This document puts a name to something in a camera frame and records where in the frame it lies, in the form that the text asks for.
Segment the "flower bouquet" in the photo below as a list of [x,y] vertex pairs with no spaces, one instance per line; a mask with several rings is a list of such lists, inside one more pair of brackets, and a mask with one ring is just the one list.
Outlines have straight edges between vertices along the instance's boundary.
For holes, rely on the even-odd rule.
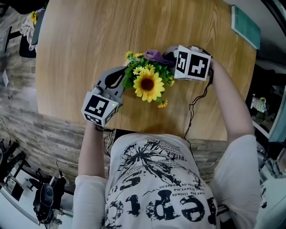
[[159,103],[159,108],[166,107],[168,101],[162,99],[162,94],[166,85],[172,87],[175,83],[174,75],[168,64],[160,63],[156,59],[147,59],[147,52],[135,54],[128,51],[125,54],[125,60],[128,61],[128,68],[125,70],[126,78],[123,81],[123,87],[136,89],[136,95],[142,97],[143,101],[154,100]]

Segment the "forearm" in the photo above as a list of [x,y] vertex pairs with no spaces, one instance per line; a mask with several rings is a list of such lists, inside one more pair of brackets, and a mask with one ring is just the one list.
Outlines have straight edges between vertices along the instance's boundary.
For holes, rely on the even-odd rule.
[[222,65],[212,59],[213,86],[222,110],[229,143],[246,135],[254,135],[248,108]]
[[96,130],[96,125],[87,122],[82,142],[78,175],[105,177],[103,132]]

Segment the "sleeve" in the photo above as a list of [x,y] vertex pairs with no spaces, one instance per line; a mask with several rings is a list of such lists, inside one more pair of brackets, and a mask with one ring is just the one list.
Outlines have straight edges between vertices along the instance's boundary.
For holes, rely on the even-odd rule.
[[105,217],[105,186],[107,180],[97,176],[76,178],[73,200],[72,228],[99,229]]
[[225,204],[238,229],[254,228],[261,202],[257,143],[253,135],[233,141],[210,183],[218,205]]

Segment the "white t-shirt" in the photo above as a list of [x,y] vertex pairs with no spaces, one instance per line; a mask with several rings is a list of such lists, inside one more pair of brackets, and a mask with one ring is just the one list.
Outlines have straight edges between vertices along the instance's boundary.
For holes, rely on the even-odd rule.
[[216,228],[221,204],[237,228],[253,228],[261,201],[256,148],[251,135],[233,141],[209,187],[180,137],[124,135],[112,147],[108,181],[76,178],[73,228]]

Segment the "gray floor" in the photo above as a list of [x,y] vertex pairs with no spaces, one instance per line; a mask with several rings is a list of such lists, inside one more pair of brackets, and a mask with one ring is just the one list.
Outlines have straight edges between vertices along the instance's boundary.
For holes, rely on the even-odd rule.
[[[12,31],[19,30],[26,16],[9,8],[0,18],[0,45],[9,26]],[[32,170],[41,168],[51,175],[58,175],[56,161],[77,164],[84,134],[84,123],[73,123],[38,113],[35,85],[36,59],[19,56],[20,37],[9,42],[6,53],[0,54],[0,70],[6,69],[9,77],[8,89],[0,84],[0,115],[11,134],[12,140],[18,140],[20,147],[28,156]],[[0,138],[9,141],[9,134],[0,121]],[[192,140],[195,160],[202,178],[208,181],[223,152],[226,142]],[[63,173],[74,182],[77,167],[59,163]]]

